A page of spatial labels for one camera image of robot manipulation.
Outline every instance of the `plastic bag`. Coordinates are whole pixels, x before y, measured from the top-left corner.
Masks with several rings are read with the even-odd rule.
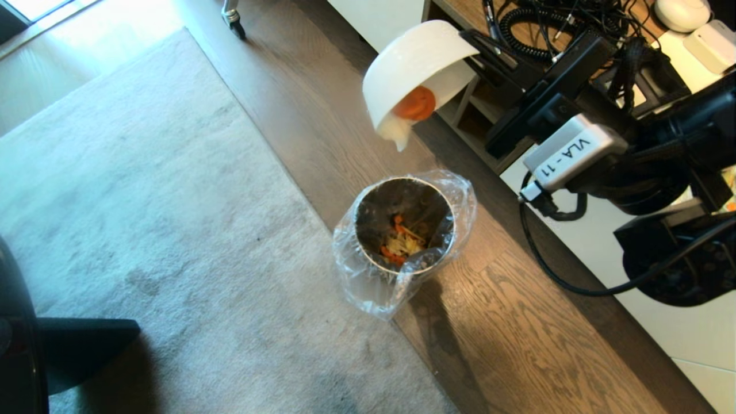
[[[348,301],[390,320],[424,281],[460,254],[476,208],[473,185],[447,170],[389,177],[366,187],[333,233],[333,255]],[[427,242],[400,267],[381,255],[397,214]]]

